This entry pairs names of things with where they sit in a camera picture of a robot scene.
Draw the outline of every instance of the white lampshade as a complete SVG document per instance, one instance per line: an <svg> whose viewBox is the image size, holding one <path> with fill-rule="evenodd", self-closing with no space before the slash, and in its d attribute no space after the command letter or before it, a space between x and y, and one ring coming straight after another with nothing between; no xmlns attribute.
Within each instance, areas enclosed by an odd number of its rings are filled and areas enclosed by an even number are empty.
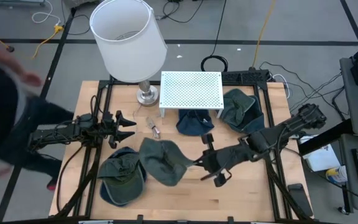
<svg viewBox="0 0 358 224"><path fill-rule="evenodd" d="M105 0L90 26L107 71L122 82L155 75L167 55L153 9L141 0Z"/></svg>

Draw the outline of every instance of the concrete floor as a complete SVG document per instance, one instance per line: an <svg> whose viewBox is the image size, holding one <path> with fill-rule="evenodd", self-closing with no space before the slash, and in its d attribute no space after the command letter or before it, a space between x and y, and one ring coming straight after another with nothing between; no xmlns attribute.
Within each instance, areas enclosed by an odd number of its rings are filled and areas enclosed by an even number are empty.
<svg viewBox="0 0 358 224"><path fill-rule="evenodd" d="M162 13L164 0L146 1L154 8L156 15ZM60 0L50 0L50 2L54 7L53 14L63 19ZM358 0L346 0L346 2L358 27ZM198 4L199 2L184 0L180 10L173 17L179 20L189 18ZM228 0L219 39L257 40L269 5L269 0ZM222 6L222 0L205 0L197 15L187 24L179 24L168 19L158 21L164 39L178 40L176 43L180 44L180 46L168 45L168 55L162 70L198 71L200 69L201 60L212 52L213 45L202 41L200 44L191 44L187 40L214 40ZM90 16L95 7L95 4L80 7L75 15ZM54 18L49 18L42 24L35 24L31 21L31 15L34 12L48 10L28 5L14 5L13 8L0 6L0 39L11 43L16 48L13 54L26 68L38 72L43 78L47 76L50 69L61 34L54 37L51 44L42 46L35 60L31 60L30 57L37 44L28 42L30 39L46 39L53 33L53 25L56 23ZM67 18L69 10L64 7L63 11ZM73 21L70 32L82 32L87 28L86 18L79 17ZM93 39L90 32L68 36L69 41ZM340 0L277 1L262 40L281 40L282 42L264 42L260 46L257 66L263 61L281 64L288 70L299 74L304 81L315 88L339 73L340 58L350 57L358 50L358 39ZM228 60L229 71L247 70L254 56L254 43L248 41L242 45L218 45L215 54L222 55ZM311 92L291 73L270 65L264 65L263 68L269 69L273 74L280 73L288 82L301 85L307 93ZM210 61L206 63L206 69L212 71L223 68L219 63ZM96 44L70 44L69 42L64 45L47 99L73 110L83 80L107 78L108 73ZM321 93L342 86L342 79L338 78L321 90ZM304 96L298 87L290 85L290 89L292 97L288 99L288 103L292 106ZM41 88L33 89L33 91L40 93ZM331 97L332 95L327 95L326 99L331 101ZM327 125L315 133L320 133L340 122L336 112L321 98L315 98L309 102L319 104L328 117ZM342 111L347 112L344 93L338 97L337 103ZM63 150L63 146L49 146L42 151L61 158ZM10 175L7 175L0 179L0 202L9 178ZM336 211L336 208L343 204L340 189L307 172L306 179L317 219L336 223L358 222L358 211L349 216L341 215ZM22 170L4 221L47 217L53 195L45 189L48 181L49 178L46 175Z"/></svg>

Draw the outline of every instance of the pegboard platform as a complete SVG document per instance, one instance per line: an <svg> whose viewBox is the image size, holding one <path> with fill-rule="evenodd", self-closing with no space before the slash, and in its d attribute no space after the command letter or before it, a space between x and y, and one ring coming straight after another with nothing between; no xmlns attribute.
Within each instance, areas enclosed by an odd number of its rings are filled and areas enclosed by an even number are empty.
<svg viewBox="0 0 358 224"><path fill-rule="evenodd" d="M219 110L224 108L220 72L162 72L161 117L165 109Z"/></svg>

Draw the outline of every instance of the wooden tabletop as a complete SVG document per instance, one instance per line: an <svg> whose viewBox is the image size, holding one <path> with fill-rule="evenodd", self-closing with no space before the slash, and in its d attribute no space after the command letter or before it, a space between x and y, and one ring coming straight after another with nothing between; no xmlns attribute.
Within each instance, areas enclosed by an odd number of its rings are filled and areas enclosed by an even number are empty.
<svg viewBox="0 0 358 224"><path fill-rule="evenodd" d="M239 88L247 95L254 94L250 86L224 86L223 92L225 93L233 88ZM98 82L87 81L82 83L75 111L76 115L90 112L90 100L96 94L97 89ZM161 130L162 139L169 139L177 143L186 157L190 159L199 158L206 146L201 142L200 137L184 136L178 133L175 127L178 121L177 110L166 110L165 117L160 118L158 105L149 108L139 106L135 94L137 89L137 85L114 85L112 88L110 112L115 114L117 110L121 110L126 119L137 123L137 126L134 127L120 128L121 131L135 131L136 134L119 143L117 148L129 146L138 151L144 137L152 138L152 131L146 125L146 117L149 116ZM268 92L274 122L275 124L281 123L290 117L283 84L268 83ZM105 94L106 91L104 91L101 102L104 102ZM260 98L265 115L265 125L268 126L261 91ZM237 138L240 134L216 119L215 111L210 111L210 115L215 125L215 128L211 131L215 148L219 149L238 144ZM115 149L109 147L107 141L108 139L103 142L99 164L115 151ZM63 163L79 146L80 144L76 142L66 147ZM298 150L295 141L290 141L287 147ZM70 199L78 187L84 154L85 149L72 159L63 174L60 191L61 207ZM287 185L302 183L309 197L299 156L288 151L282 151L282 161ZM232 179L220 188L214 186L212 179L200 181L202 176L208 174L202 167L190 167L175 187L164 186L151 175L148 175L144 193L136 201L123 208L110 205L99 196L101 181L97 180L91 218L135 220L138 215L143 215L144 220L224 221L227 220L227 217L233 216L235 221L274 221L264 161L243 162L233 167L231 173L233 174ZM277 188L276 191L280 214L281 217L284 217L282 197ZM83 194L80 215L85 213L87 196L88 189ZM50 214L56 213L55 192Z"/></svg>

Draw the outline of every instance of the sneaker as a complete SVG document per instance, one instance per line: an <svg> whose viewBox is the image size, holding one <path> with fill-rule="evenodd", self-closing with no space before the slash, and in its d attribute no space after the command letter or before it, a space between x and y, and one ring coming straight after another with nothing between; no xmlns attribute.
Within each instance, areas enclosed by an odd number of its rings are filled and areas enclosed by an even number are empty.
<svg viewBox="0 0 358 224"><path fill-rule="evenodd" d="M54 191L56 189L56 185L57 179L52 178L52 180L50 180L50 182L47 184L47 189L50 191Z"/></svg>

